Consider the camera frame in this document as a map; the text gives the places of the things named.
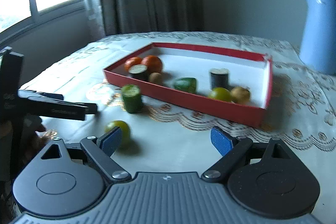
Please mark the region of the green tomato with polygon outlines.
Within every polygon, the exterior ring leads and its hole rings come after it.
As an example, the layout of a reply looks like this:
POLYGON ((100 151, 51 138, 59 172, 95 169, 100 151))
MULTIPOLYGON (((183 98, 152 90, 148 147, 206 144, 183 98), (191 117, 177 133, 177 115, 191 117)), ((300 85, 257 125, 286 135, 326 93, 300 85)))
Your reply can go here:
POLYGON ((130 127, 124 121, 115 120, 115 121, 109 122, 105 126, 105 132, 109 132, 114 127, 119 127, 121 129, 121 131, 122 131, 122 139, 121 139, 121 145, 120 145, 120 147, 121 148, 126 148, 129 145, 130 141, 131 141, 130 127))
POLYGON ((231 96, 230 91, 222 87, 213 88, 212 91, 210 91, 208 98, 219 100, 219 101, 224 101, 224 102, 232 101, 232 96, 231 96))

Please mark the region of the tan longan fruit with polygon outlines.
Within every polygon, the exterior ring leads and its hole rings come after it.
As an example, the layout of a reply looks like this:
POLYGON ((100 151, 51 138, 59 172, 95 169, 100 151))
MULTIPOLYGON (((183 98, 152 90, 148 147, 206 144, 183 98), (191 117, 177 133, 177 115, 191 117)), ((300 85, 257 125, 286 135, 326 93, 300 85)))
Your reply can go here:
POLYGON ((243 88, 241 86, 234 87, 231 91, 231 98, 234 103, 238 104, 246 104, 249 102, 251 93, 248 89, 243 88))

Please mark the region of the green cucumber cylinder piece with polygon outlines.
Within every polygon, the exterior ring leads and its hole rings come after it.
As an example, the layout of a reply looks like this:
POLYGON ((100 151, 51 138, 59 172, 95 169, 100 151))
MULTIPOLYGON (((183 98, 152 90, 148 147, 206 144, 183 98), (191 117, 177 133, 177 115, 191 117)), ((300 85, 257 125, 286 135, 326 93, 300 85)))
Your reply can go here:
POLYGON ((125 110, 130 113, 138 113, 143 107, 141 90, 137 85, 128 84, 121 88, 122 101, 125 110))

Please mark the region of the green avocado half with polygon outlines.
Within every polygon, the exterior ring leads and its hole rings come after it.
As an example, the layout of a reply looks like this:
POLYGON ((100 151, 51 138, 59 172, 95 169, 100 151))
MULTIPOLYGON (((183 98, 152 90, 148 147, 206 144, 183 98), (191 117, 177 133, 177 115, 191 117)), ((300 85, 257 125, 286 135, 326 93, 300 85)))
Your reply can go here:
POLYGON ((173 83, 173 87, 182 92, 195 94, 197 91, 197 79, 193 77, 176 79, 173 83))

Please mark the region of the orange mandarin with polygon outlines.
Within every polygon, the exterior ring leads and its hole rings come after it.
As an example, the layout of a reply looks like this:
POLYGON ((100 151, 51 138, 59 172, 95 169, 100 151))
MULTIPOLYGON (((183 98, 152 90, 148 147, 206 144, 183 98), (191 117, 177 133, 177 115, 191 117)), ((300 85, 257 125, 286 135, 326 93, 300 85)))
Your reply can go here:
POLYGON ((163 69, 163 63, 158 56, 148 55, 144 57, 141 61, 142 65, 147 66, 147 71, 149 73, 161 73, 163 69))
POLYGON ((131 57, 127 59, 127 61, 124 63, 124 69, 126 72, 129 71, 129 69, 134 65, 139 65, 142 62, 142 58, 140 57, 131 57))

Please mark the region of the brown kiwi fruit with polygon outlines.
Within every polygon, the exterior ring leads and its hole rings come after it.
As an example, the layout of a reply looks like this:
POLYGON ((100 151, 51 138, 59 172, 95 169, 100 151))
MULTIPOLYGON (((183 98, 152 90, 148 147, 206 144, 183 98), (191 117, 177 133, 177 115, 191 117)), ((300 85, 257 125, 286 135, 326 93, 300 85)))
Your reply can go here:
POLYGON ((163 77, 161 73, 153 72, 149 75, 148 80, 152 84, 161 85, 163 83, 163 77))

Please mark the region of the red shallow cardboard tray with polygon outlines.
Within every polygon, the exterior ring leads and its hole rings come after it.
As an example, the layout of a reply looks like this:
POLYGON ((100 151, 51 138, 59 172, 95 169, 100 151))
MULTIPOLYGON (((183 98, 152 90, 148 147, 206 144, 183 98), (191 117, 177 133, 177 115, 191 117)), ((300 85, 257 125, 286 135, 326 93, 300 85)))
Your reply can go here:
POLYGON ((273 82, 272 59, 261 53, 164 42, 153 42, 131 51, 104 68, 104 73, 108 83, 114 86, 134 84, 140 87, 145 96, 251 127, 258 127, 263 121, 273 82), (158 56, 163 62, 163 71, 168 77, 164 85, 133 79, 125 71, 127 59, 148 55, 158 56), (228 69, 230 85, 248 88, 250 102, 241 105, 208 98, 211 90, 210 69, 213 68, 228 69), (183 77, 197 79, 195 94, 173 87, 174 81, 183 77))

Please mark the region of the white embroidered tablecloth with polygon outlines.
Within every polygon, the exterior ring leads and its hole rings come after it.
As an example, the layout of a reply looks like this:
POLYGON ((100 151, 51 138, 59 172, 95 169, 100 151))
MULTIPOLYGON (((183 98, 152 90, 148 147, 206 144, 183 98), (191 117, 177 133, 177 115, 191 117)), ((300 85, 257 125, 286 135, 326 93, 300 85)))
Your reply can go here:
POLYGON ((256 141, 281 138, 319 181, 321 194, 313 215, 322 223, 335 223, 335 77, 303 65, 288 42, 216 32, 112 35, 52 64, 34 79, 24 81, 21 88, 99 105, 100 116, 84 122, 43 120, 48 136, 59 136, 68 143, 100 135, 113 120, 125 121, 131 128, 132 142, 113 159, 131 174, 202 173, 220 158, 210 142, 213 126, 256 141), (143 113, 128 114, 118 88, 107 83, 103 70, 152 42, 230 48, 272 57, 272 98, 261 126, 244 126, 148 97, 144 98, 143 113))

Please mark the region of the light blue electric kettle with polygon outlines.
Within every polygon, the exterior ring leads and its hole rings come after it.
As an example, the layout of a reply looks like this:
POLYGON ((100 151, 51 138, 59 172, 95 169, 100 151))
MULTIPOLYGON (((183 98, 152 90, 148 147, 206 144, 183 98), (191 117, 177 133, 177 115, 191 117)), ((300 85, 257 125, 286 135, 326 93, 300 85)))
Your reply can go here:
POLYGON ((299 51, 308 67, 335 74, 335 0, 306 0, 307 16, 299 51))

